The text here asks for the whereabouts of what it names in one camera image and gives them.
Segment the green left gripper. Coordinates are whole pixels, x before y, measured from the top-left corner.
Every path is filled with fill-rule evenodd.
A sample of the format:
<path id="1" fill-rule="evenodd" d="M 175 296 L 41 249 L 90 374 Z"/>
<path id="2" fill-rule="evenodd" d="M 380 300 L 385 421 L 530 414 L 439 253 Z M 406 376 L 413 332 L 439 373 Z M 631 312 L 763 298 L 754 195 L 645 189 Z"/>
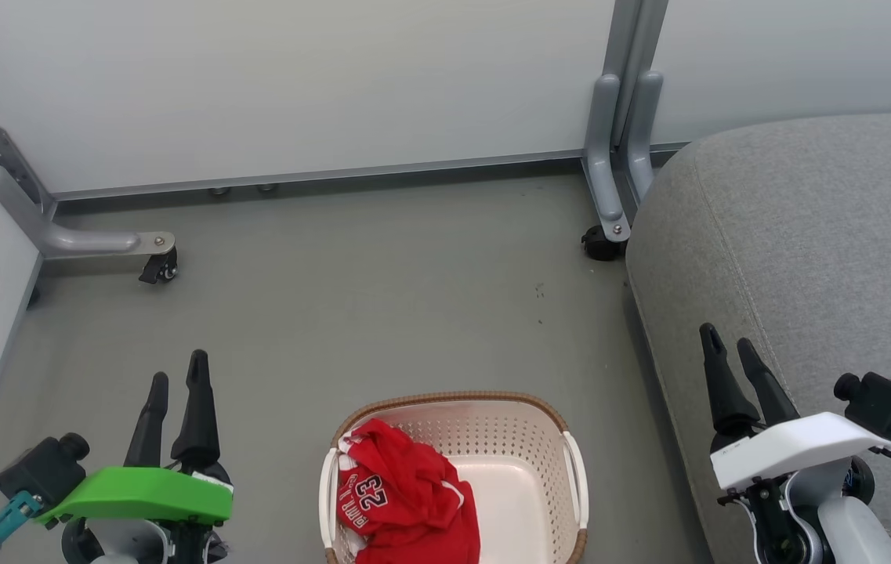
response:
<path id="1" fill-rule="evenodd" d="M 187 403 L 170 457 L 181 471 L 160 468 L 168 410 L 168 376 L 156 372 L 122 465 L 86 477 L 36 521 L 147 521 L 165 526 L 167 564 L 215 564 L 212 535 L 233 516 L 234 487 L 202 474 L 219 460 L 215 393 L 208 354 L 194 350 L 185 378 Z"/>

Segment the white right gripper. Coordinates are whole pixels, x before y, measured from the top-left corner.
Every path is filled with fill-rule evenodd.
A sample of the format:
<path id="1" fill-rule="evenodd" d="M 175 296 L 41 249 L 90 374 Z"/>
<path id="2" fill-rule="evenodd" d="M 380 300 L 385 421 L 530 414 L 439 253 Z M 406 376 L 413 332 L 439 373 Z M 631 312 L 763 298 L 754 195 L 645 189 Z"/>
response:
<path id="1" fill-rule="evenodd" d="M 734 377 L 715 326 L 702 324 L 699 336 L 715 431 L 710 460 L 719 502 L 735 502 L 754 484 L 793 477 L 800 471 L 808 472 L 806 489 L 817 500 L 847 497 L 850 490 L 846 477 L 855 457 L 868 450 L 891 457 L 891 440 L 842 415 L 820 413 L 800 418 L 751 340 L 742 337 L 737 351 L 768 426 L 764 428 L 757 408 L 746 399 Z"/>

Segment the red basketball jersey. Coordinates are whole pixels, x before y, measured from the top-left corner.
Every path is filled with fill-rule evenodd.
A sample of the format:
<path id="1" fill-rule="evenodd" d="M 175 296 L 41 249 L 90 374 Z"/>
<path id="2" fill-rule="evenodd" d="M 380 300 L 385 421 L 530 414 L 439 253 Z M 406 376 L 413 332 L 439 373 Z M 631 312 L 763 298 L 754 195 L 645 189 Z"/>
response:
<path id="1" fill-rule="evenodd" d="M 378 418 L 337 447 L 335 514 L 355 564 L 480 564 L 473 486 L 447 457 Z"/>

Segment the grey fabric sofa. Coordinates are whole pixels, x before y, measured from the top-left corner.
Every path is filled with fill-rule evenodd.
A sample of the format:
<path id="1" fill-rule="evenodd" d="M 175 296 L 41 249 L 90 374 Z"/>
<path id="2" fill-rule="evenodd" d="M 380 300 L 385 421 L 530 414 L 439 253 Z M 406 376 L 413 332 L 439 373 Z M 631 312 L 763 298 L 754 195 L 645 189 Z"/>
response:
<path id="1" fill-rule="evenodd" d="M 746 337 L 802 415 L 842 374 L 891 379 L 891 114 L 792 119 L 689 143 L 655 175 L 625 252 L 632 296 L 715 564 L 755 564 L 722 507 L 698 335 L 713 324 L 746 396 Z"/>

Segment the black caster wheel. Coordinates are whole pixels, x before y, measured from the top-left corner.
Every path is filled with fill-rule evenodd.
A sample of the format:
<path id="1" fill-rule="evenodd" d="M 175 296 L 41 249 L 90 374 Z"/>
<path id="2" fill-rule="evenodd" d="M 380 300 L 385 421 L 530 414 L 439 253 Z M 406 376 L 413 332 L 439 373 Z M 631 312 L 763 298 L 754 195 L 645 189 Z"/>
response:
<path id="1" fill-rule="evenodd" d="M 581 236 L 581 247 L 589 259 L 599 262 L 613 262 L 625 256 L 627 240 L 609 240 L 601 225 L 588 228 Z"/>
<path id="2" fill-rule="evenodd" d="M 139 275 L 139 281 L 144 284 L 158 284 L 170 282 L 179 271 L 179 251 L 172 248 L 169 252 L 151 255 Z"/>

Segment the grey curved partition foot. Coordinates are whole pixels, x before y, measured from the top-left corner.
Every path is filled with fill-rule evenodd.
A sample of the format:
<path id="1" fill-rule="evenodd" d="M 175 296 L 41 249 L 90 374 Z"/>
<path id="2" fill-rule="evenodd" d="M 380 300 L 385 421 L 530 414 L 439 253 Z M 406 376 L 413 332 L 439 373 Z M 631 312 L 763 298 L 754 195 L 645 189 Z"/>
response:
<path id="1" fill-rule="evenodd" d="M 630 125 L 625 133 L 625 163 L 637 204 L 645 200 L 655 175 L 650 156 L 650 136 L 663 84 L 664 76 L 659 71 L 649 70 L 636 79 L 632 96 Z"/>
<path id="2" fill-rule="evenodd" d="M 76 230 L 57 224 L 34 206 L 1 165 L 0 205 L 46 259 L 176 256 L 176 237 L 170 232 Z"/>
<path id="3" fill-rule="evenodd" d="M 624 243 L 630 237 L 630 226 L 611 167 L 611 135 L 620 89 L 621 79 L 614 74 L 600 75 L 593 83 L 582 147 L 582 168 L 598 214 L 600 234 L 616 243 Z"/>

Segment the cream perforated laundry basket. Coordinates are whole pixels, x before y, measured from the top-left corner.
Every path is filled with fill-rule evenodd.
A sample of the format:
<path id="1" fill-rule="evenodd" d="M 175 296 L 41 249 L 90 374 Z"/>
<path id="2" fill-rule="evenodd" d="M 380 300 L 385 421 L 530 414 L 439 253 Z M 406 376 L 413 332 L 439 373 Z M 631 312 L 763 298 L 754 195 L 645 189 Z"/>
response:
<path id="1" fill-rule="evenodd" d="M 473 488 L 480 564 L 582 564 L 584 458 L 548 403 L 502 390 L 415 394 L 359 408 L 335 438 L 373 418 L 434 447 Z"/>

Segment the grey partition base rail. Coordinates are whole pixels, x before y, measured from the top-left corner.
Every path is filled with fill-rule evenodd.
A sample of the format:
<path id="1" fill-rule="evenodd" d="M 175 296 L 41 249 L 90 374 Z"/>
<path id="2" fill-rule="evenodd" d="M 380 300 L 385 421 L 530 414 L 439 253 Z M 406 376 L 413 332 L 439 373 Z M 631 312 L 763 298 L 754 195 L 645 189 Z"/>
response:
<path id="1" fill-rule="evenodd" d="M 464 168 L 499 167 L 499 165 L 528 165 L 545 163 L 546 161 L 581 160 L 584 150 L 542 151 L 541 153 L 517 154 L 516 156 L 459 158 L 459 160 L 434 161 L 434 163 L 412 163 L 396 165 L 378 165 L 378 167 L 346 168 L 346 170 L 297 172 L 297 174 L 276 174 L 259 176 L 240 176 L 229 179 L 206 179 L 205 181 L 180 181 L 174 183 L 148 183 L 147 185 L 119 186 L 93 190 L 65 190 L 52 193 L 54 202 L 80 202 L 100 199 L 101 197 L 137 197 L 144 195 L 165 195 L 165 193 L 197 192 L 197 190 L 214 190 L 244 188 L 259 183 L 304 183 L 313 181 L 340 181 L 340 179 L 359 179 L 366 176 L 424 174 L 424 172 L 440 172 L 464 170 Z"/>

